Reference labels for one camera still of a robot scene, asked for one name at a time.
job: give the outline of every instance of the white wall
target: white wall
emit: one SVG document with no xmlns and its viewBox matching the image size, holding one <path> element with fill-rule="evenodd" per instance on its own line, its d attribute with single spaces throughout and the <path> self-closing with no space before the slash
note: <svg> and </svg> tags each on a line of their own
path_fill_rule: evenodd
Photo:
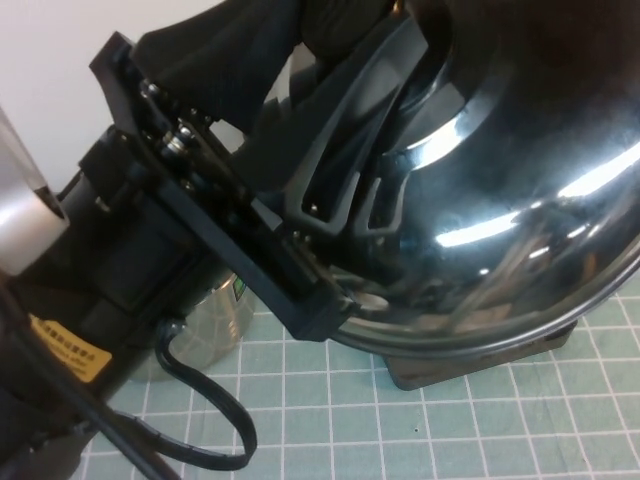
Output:
<svg viewBox="0 0 640 480">
<path fill-rule="evenodd" d="M 110 123 L 88 68 L 111 34 L 132 40 L 219 0 L 0 0 L 0 105 L 54 190 Z"/>
</svg>

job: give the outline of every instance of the reflective metal dome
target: reflective metal dome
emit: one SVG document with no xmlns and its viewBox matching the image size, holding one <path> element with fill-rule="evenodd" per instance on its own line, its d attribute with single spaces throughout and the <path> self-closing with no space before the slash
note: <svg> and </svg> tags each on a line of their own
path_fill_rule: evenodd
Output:
<svg viewBox="0 0 640 480">
<path fill-rule="evenodd" d="M 348 234 L 312 243 L 362 307 L 335 337 L 496 352 L 561 328 L 640 258 L 634 0 L 421 0 L 430 50 Z"/>
</svg>

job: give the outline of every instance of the green cutting mat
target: green cutting mat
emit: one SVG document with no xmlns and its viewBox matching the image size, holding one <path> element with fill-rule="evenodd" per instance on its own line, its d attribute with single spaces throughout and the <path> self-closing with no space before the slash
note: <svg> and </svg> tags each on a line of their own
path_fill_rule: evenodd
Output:
<svg viewBox="0 0 640 480">
<path fill-rule="evenodd" d="M 235 474 L 172 462 L 187 479 L 640 479 L 640 279 L 564 348 L 420 391 L 372 355 L 294 342 L 266 311 L 208 373 L 251 411 L 260 448 Z M 202 447 L 238 445 L 178 383 L 129 383 L 112 405 Z M 100 437 L 76 477 L 141 478 Z"/>
</svg>

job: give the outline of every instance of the black cable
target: black cable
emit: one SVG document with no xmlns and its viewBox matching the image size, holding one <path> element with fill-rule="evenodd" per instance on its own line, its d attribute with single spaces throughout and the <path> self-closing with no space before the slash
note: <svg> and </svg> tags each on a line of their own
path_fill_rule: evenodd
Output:
<svg viewBox="0 0 640 480">
<path fill-rule="evenodd" d="M 258 448 L 258 437 L 253 420 L 244 407 L 224 388 L 198 370 L 180 363 L 171 355 L 169 345 L 183 327 L 184 322 L 176 320 L 163 322 L 158 326 L 156 332 L 158 362 L 172 377 L 193 388 L 218 408 L 238 431 L 244 444 L 244 453 L 226 455 L 210 452 L 167 437 L 132 415 L 120 413 L 120 418 L 131 426 L 145 443 L 167 457 L 206 470 L 240 470 L 247 466 Z"/>
<path fill-rule="evenodd" d="M 0 321 L 7 336 L 12 336 L 16 346 L 34 370 L 58 394 L 69 402 L 80 415 L 93 423 L 128 459 L 151 480 L 179 480 L 167 463 L 147 444 L 124 427 L 118 415 L 97 400 L 80 381 L 49 351 L 30 327 L 30 322 L 13 297 L 0 288 Z"/>
</svg>

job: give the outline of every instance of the yellow warning label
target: yellow warning label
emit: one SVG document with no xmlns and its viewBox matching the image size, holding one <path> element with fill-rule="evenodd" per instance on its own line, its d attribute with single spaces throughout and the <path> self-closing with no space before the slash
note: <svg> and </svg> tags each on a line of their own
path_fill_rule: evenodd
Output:
<svg viewBox="0 0 640 480">
<path fill-rule="evenodd" d="M 51 352 L 84 383 L 93 381 L 111 361 L 111 353 L 85 342 L 58 322 L 31 315 L 31 326 Z"/>
</svg>

